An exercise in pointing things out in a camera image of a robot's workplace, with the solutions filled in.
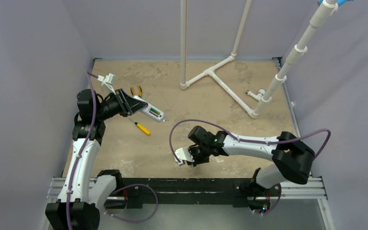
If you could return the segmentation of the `white remote control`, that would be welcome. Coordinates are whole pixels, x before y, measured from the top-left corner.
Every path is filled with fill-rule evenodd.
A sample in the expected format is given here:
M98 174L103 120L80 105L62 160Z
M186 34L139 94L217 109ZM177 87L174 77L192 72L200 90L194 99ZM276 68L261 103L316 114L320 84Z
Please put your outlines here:
M165 116L164 112L151 103L145 101L141 97L135 95L133 98L143 101L147 104L147 106L141 109L141 113L145 114L146 116L150 117L151 119L155 120L156 122L168 122L168 118Z

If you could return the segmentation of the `green battery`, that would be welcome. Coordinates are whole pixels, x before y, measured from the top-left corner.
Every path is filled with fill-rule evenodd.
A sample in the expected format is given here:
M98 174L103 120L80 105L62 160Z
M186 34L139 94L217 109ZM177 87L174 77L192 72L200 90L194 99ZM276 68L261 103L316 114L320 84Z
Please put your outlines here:
M159 111L157 111L157 110L155 110L154 108L150 108L150 109L149 109L149 112L151 112L151 113L155 114L156 116L159 116L159 115L160 115L160 112L159 112Z

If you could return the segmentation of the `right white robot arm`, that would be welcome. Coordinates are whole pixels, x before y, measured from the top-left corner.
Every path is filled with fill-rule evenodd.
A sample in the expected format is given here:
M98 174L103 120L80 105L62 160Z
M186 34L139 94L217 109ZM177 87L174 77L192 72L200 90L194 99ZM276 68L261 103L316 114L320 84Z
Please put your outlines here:
M195 126L187 136L193 145L181 148L180 158L188 165L207 163L210 156L247 156L272 161L272 164L255 171L250 189L261 195L283 181L306 184L314 160L314 151L301 139L283 131L279 136L254 138L225 131L212 134Z

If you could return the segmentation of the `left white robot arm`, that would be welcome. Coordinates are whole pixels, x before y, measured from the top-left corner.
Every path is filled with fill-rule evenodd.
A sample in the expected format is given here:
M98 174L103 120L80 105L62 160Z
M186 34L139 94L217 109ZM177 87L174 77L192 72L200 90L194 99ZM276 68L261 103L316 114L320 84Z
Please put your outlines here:
M107 95L102 102L92 89L77 94L79 111L74 117L73 151L63 187L53 203L48 203L45 214L55 230L96 230L108 195L123 192L119 170L104 170L90 187L94 160L105 133L105 120L115 115L127 117L141 112L149 103L138 96L129 96L123 89Z

